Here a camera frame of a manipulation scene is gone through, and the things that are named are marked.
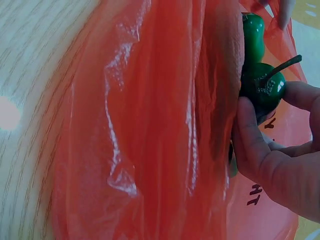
red plastic bag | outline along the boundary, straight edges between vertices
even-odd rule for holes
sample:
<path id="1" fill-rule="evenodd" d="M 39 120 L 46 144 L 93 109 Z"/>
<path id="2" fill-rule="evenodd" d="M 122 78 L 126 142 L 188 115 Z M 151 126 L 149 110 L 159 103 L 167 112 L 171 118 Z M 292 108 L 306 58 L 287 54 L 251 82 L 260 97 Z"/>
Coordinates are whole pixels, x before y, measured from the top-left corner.
<path id="1" fill-rule="evenodd" d="M 228 190 L 244 62 L 238 1 L 105 0 L 94 14 L 55 158 L 56 239 L 262 239 L 250 231 L 273 232 L 262 224 L 249 229 L 250 211 L 240 203 L 250 181 L 239 175 Z M 277 55 L 266 41 L 274 65 L 295 51 L 293 41 L 277 39 L 273 47 L 293 52 Z M 300 68 L 290 70 L 297 76 L 287 70 L 286 77 L 304 80 Z M 293 122 L 284 116 L 284 129 L 306 124 L 304 116 Z M 272 204 L 257 205 L 260 216 Z M 293 229 L 295 219 L 288 216 L 282 226 Z"/>

plastic bag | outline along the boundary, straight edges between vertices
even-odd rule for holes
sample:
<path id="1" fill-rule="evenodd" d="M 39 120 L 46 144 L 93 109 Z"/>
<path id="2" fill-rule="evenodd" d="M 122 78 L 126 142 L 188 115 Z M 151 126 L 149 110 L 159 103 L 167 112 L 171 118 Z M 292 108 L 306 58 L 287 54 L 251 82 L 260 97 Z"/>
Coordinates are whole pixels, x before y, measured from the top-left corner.
<path id="1" fill-rule="evenodd" d="M 105 0 L 94 15 L 55 157 L 56 239 L 262 239 L 250 236 L 268 231 L 270 240 L 278 228 L 263 224 L 272 216 L 294 232 L 296 216 L 280 206 L 271 216 L 267 196 L 256 209 L 268 217 L 254 222 L 242 205 L 250 181 L 239 175 L 228 190 L 244 62 L 238 1 Z M 266 38 L 275 56 L 268 54 L 269 63 L 294 54 L 290 36 L 276 35 L 275 49 Z M 278 55 L 279 46 L 290 49 Z M 290 70 L 286 77 L 304 80 L 300 68 Z M 297 115 L 283 103 L 279 109 Z M 278 112 L 286 134 L 277 141 L 291 144 L 291 126 L 306 124 L 307 115 L 289 122 Z"/>

human hand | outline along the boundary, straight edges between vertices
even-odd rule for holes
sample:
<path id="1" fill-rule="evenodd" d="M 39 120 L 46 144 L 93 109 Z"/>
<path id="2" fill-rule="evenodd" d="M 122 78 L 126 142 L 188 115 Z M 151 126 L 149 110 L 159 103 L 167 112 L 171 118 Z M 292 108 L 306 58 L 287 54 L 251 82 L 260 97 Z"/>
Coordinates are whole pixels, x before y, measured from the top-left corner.
<path id="1" fill-rule="evenodd" d="M 269 1 L 275 0 L 260 0 L 262 6 L 268 5 Z M 279 1 L 279 14 L 277 17 L 279 28 L 284 30 L 291 18 L 292 12 L 294 11 L 296 0 L 280 0 Z"/>
<path id="2" fill-rule="evenodd" d="M 320 223 L 320 88 L 287 82 L 284 100 L 310 112 L 313 140 L 283 147 L 264 139 L 252 103 L 242 97 L 232 130 L 237 166 L 273 201 Z"/>

finger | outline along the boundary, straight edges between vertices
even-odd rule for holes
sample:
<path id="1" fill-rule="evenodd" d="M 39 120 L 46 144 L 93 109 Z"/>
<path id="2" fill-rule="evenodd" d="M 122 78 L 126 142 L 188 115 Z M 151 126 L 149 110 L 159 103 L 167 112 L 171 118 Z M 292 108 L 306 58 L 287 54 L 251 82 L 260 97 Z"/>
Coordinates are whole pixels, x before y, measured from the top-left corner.
<path id="1" fill-rule="evenodd" d="M 251 6 L 251 9 L 250 11 L 252 13 L 255 13 L 263 8 L 265 8 L 267 5 L 269 4 L 269 1 L 268 0 L 259 0 L 259 1 L 255 1 L 252 6 Z"/>
<path id="2" fill-rule="evenodd" d="M 254 171 L 252 171 L 251 166 L 247 160 L 245 148 L 240 137 L 240 131 L 238 126 L 237 118 L 234 120 L 232 128 L 232 143 L 234 148 L 234 154 L 236 158 L 236 165 L 239 172 L 247 177 L 248 179 L 257 182 Z"/>
<path id="3" fill-rule="evenodd" d="M 261 163 L 271 151 L 257 126 L 254 106 L 246 97 L 239 98 L 237 121 L 247 159 L 258 171 Z"/>
<path id="4" fill-rule="evenodd" d="M 289 146 L 289 147 L 283 147 L 280 144 L 277 144 L 276 142 L 274 142 L 274 143 L 270 143 L 269 147 L 272 151 L 274 150 L 280 151 L 292 158 L 296 158 L 305 154 L 311 154 L 315 152 L 313 150 L 312 141 L 306 142 L 305 144 L 302 144 L 299 146 Z"/>
<path id="5" fill-rule="evenodd" d="M 296 0 L 280 0 L 278 24 L 282 30 L 287 27 L 291 14 L 295 8 L 295 4 L 296 4 Z"/>
<path id="6" fill-rule="evenodd" d="M 310 112 L 315 100 L 319 97 L 320 88 L 301 81 L 288 81 L 283 99 L 290 105 Z"/>

green bell pepper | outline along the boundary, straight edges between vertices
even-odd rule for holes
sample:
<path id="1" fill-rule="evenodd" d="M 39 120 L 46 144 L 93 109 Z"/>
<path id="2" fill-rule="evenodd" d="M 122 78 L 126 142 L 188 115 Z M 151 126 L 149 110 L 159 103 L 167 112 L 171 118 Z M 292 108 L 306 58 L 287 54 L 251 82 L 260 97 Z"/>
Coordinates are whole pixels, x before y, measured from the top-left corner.
<path id="1" fill-rule="evenodd" d="M 261 62 L 265 55 L 265 23 L 262 17 L 254 13 L 242 13 L 244 33 L 244 65 Z"/>
<path id="2" fill-rule="evenodd" d="M 297 55 L 276 68 L 257 62 L 242 69 L 239 96 L 252 102 L 258 125 L 276 109 L 285 94 L 286 80 L 280 71 L 301 60 L 302 56 Z"/>

